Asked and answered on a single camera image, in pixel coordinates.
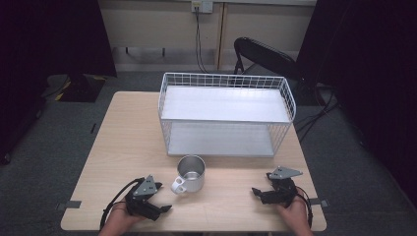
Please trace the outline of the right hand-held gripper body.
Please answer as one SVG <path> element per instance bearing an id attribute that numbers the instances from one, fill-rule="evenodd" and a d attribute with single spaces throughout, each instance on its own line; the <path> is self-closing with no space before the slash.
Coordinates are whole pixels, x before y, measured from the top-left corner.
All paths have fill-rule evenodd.
<path id="1" fill-rule="evenodd" d="M 278 166 L 271 172 L 272 191 L 263 192 L 261 202 L 289 207 L 298 194 L 292 177 L 302 175 L 299 170 Z"/>

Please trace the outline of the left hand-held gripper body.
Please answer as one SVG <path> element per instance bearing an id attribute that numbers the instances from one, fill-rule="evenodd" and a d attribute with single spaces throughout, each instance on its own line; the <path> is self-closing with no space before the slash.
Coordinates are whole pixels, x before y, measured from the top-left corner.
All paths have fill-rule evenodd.
<path id="1" fill-rule="evenodd" d="M 127 211 L 131 215 L 139 215 L 156 221 L 160 216 L 160 209 L 149 202 L 156 192 L 157 187 L 151 175 L 139 179 L 125 197 Z"/>

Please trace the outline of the metal cup with white handle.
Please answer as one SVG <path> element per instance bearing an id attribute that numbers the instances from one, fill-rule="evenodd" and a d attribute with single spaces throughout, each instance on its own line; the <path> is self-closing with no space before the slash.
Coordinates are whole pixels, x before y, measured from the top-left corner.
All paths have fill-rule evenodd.
<path id="1" fill-rule="evenodd" d="M 178 176 L 171 185 L 174 194 L 196 193 L 205 183 L 205 162 L 197 155 L 183 156 L 177 165 Z"/>

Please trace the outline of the white wire shelf rack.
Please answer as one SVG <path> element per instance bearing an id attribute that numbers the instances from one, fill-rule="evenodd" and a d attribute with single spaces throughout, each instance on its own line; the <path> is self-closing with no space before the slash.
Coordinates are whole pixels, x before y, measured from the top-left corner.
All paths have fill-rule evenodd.
<path id="1" fill-rule="evenodd" d="M 166 73 L 158 99 L 169 155 L 273 157 L 295 114 L 275 76 Z"/>

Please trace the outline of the person's right hand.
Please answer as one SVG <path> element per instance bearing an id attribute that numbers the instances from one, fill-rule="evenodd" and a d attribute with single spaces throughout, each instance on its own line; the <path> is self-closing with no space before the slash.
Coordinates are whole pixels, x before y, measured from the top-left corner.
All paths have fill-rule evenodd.
<path id="1" fill-rule="evenodd" d="M 300 188 L 297 189 L 297 192 L 298 196 L 293 199 L 290 206 L 276 206 L 279 216 L 291 231 L 295 228 L 310 228 L 308 223 L 307 207 L 303 201 L 304 193 Z"/>

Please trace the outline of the person's left hand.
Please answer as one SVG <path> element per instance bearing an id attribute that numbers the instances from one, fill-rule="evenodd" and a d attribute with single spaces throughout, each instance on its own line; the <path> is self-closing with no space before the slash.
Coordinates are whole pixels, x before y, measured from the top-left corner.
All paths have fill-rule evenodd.
<path id="1" fill-rule="evenodd" d="M 121 225 L 122 227 L 130 227 L 131 229 L 136 223 L 143 220 L 145 220 L 145 218 L 141 215 L 131 215 L 127 211 L 126 202 L 121 201 L 112 207 L 105 225 Z"/>

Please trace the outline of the black folding chair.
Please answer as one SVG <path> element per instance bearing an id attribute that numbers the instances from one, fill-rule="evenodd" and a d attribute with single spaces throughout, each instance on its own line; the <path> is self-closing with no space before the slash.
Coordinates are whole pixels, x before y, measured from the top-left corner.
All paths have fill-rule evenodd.
<path id="1" fill-rule="evenodd" d="M 258 65 L 287 80 L 295 81 L 296 98 L 313 99 L 316 96 L 316 87 L 306 82 L 296 62 L 287 54 L 250 37 L 238 37 L 234 41 L 234 50 L 237 56 L 234 74 L 247 74 Z"/>

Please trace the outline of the black stand base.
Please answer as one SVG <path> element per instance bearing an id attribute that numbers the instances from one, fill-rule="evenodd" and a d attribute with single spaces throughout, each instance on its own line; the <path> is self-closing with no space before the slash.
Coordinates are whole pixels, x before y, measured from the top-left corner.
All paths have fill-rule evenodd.
<path id="1" fill-rule="evenodd" d="M 55 92 L 55 100 L 61 102 L 94 103 L 106 79 L 95 75 L 69 74 L 63 85 Z"/>

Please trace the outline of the black curtain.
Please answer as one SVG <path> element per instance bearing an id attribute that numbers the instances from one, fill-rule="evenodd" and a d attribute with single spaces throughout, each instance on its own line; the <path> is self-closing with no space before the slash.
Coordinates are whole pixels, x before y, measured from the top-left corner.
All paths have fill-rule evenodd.
<path id="1" fill-rule="evenodd" d="M 0 165 L 69 74 L 117 75 L 98 0 L 0 0 Z"/>
<path id="2" fill-rule="evenodd" d="M 417 0 L 317 0 L 297 64 L 417 207 Z"/>

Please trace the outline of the white wall socket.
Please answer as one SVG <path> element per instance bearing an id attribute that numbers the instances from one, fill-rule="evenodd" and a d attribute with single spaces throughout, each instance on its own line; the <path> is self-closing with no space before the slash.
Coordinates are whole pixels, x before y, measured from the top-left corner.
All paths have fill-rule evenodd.
<path id="1" fill-rule="evenodd" d="M 191 11 L 193 13 L 211 14 L 213 12 L 213 3 L 207 0 L 193 0 L 191 2 Z"/>

